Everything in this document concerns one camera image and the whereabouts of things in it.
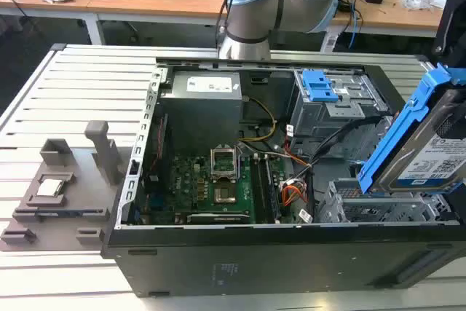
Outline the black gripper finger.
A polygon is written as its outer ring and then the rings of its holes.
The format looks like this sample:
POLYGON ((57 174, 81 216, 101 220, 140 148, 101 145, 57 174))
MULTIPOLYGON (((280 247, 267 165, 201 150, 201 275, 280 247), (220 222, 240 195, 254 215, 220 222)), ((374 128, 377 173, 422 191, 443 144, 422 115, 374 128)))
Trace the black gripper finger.
POLYGON ((454 92, 449 112, 435 131, 439 137, 465 137, 465 88, 454 92))
POLYGON ((446 0, 432 53, 448 67, 465 68, 465 0, 446 0))

